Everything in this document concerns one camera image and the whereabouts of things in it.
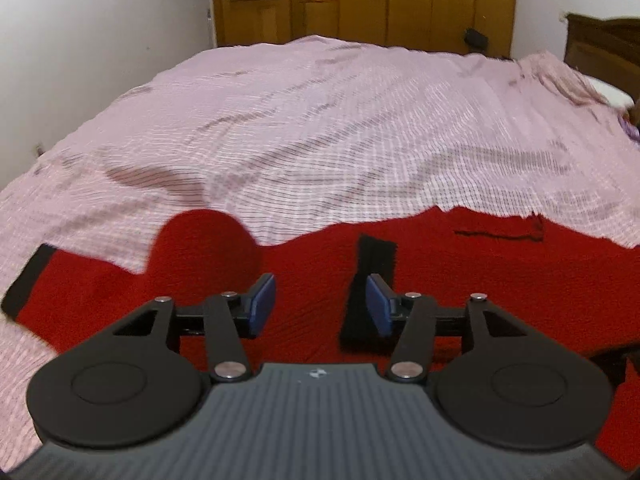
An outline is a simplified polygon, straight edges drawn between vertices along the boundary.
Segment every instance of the round disc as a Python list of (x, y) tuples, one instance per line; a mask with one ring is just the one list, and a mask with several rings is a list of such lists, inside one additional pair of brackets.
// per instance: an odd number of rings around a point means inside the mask
[(566, 354), (509, 344), (473, 350), (441, 371), (438, 402), (462, 431), (493, 446), (541, 451), (590, 440), (611, 389), (592, 363)]
[(68, 446), (114, 449), (157, 438), (193, 413), (202, 381), (185, 358), (127, 338), (100, 352), (68, 352), (27, 391), (38, 434)]

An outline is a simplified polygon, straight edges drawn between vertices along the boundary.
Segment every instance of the red fabric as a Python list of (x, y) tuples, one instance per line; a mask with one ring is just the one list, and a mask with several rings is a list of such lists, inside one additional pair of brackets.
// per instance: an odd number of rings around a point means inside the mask
[[(338, 224), (271, 247), (256, 245), (225, 214), (191, 211), (164, 227), (139, 276), (56, 252), (18, 321), (65, 351), (155, 296), (194, 304), (223, 290), (245, 290), (262, 272), (273, 272), (276, 308), (262, 336), (246, 343), (254, 364), (383, 365), (384, 357), (342, 352), (338, 345), (360, 234), (398, 244), (399, 292), (419, 290), (450, 306), (462, 306), (470, 292), (485, 292), (582, 354), (640, 340), (640, 248), (620, 248), (537, 217), (501, 219), (462, 208)], [(182, 353), (204, 366), (202, 342), (183, 343)], [(458, 350), (457, 342), (441, 342), (436, 358), (448, 360)], [(625, 451), (627, 459), (640, 462), (640, 451)]]
[(631, 363), (596, 446), (626, 470), (640, 466), (640, 376)]

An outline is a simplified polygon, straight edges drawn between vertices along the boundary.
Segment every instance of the bed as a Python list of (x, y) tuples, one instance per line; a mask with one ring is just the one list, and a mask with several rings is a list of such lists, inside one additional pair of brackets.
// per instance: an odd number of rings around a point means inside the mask
[[(640, 150), (621, 118), (640, 98), (640, 22), (569, 24), (566, 64), (317, 36), (200, 53), (119, 97), (0, 193), (0, 292), (41, 244), (143, 274), (163, 226), (190, 210), (228, 214), (270, 254), (434, 206), (533, 214), (628, 262), (620, 254), (640, 246)], [(38, 446), (24, 392), (63, 348), (53, 332), (49, 346), (0, 324), (5, 470)]]

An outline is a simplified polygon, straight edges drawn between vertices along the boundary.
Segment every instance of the gray ribbed surface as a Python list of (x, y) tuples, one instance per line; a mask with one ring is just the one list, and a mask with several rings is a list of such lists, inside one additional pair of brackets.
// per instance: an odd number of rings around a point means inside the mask
[(47, 444), (16, 480), (620, 480), (589, 446), (546, 456), (484, 446), (450, 427), (416, 386), (371, 365), (265, 365), (212, 391), (197, 416), (148, 446)]

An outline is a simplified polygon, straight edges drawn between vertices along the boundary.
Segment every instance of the wooden wardrobe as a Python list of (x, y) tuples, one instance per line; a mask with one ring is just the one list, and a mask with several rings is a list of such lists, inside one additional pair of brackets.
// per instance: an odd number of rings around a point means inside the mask
[(469, 53), (465, 31), (509, 56), (515, 0), (213, 0), (218, 44), (286, 43), (308, 34)]

